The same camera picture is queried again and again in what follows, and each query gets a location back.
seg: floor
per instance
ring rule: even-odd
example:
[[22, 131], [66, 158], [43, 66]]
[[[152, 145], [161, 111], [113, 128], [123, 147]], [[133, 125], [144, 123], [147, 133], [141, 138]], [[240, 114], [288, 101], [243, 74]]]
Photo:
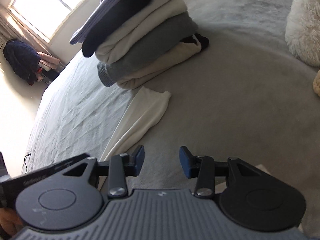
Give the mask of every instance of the floor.
[[19, 78], [0, 51], [0, 152], [11, 177], [21, 174], [29, 135], [46, 88], [44, 82], [30, 86]]

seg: beige curtain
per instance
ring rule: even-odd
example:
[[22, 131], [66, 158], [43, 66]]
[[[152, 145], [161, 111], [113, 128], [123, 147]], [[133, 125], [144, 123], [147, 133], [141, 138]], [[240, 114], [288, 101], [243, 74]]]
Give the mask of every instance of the beige curtain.
[[[7, 41], [14, 38], [29, 44], [37, 52], [56, 57], [50, 52], [46, 44], [26, 29], [7, 8], [0, 4], [0, 47], [2, 48]], [[57, 71], [61, 72], [64, 67], [64, 62], [61, 62]]]

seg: screw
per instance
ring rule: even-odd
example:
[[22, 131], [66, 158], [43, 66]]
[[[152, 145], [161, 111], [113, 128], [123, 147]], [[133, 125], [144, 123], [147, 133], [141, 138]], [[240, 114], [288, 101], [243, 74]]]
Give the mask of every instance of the screw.
[[198, 189], [196, 193], [198, 196], [207, 197], [212, 194], [212, 190], [209, 188], [206, 188], [206, 187], [202, 187], [202, 188]]
[[109, 190], [109, 193], [113, 196], [121, 196], [125, 193], [125, 189], [123, 187], [114, 187]]

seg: gray bedsheet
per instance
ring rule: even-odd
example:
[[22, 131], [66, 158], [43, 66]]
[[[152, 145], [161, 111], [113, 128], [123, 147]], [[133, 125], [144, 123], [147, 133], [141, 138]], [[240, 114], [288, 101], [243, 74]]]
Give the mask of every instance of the gray bedsheet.
[[[182, 145], [217, 161], [238, 156], [298, 188], [307, 200], [304, 231], [320, 236], [320, 99], [312, 90], [316, 70], [284, 41], [292, 0], [185, 1], [210, 46], [145, 84], [172, 97], [139, 142], [145, 163], [129, 184], [193, 188], [180, 168]], [[102, 154], [137, 90], [103, 87], [94, 64], [76, 56], [46, 91], [28, 145], [31, 170], [85, 151]]]

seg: white fluffy pillow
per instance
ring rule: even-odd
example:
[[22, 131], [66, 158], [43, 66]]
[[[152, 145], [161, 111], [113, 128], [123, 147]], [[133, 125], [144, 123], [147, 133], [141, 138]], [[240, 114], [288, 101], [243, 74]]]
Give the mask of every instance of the white fluffy pillow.
[[320, 0], [293, 0], [285, 40], [293, 55], [308, 65], [320, 66]]

